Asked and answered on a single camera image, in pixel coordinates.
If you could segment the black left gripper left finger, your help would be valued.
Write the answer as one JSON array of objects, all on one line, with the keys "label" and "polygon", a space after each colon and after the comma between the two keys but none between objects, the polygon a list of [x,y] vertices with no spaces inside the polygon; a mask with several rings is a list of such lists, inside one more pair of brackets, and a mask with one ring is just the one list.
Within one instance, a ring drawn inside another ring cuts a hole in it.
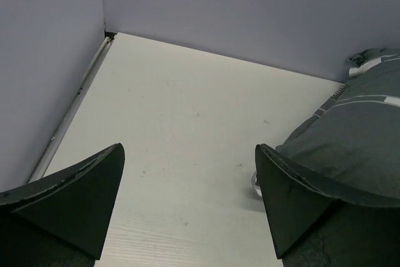
[{"label": "black left gripper left finger", "polygon": [[1,192],[1,266],[94,266],[124,169],[122,144]]}]

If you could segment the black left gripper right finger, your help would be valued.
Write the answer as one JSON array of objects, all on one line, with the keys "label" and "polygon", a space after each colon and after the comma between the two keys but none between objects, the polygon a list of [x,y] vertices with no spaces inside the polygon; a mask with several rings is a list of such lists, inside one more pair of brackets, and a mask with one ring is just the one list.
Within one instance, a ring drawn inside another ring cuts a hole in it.
[{"label": "black left gripper right finger", "polygon": [[398,266],[399,200],[255,149],[276,257],[284,266]]}]

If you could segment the grey-blue pillowcase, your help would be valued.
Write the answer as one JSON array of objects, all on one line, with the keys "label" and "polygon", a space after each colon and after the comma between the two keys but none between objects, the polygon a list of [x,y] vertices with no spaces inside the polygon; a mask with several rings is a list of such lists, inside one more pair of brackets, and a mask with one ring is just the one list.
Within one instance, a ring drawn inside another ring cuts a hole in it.
[{"label": "grey-blue pillowcase", "polygon": [[347,59],[349,79],[276,151],[357,189],[399,197],[399,50]]}]

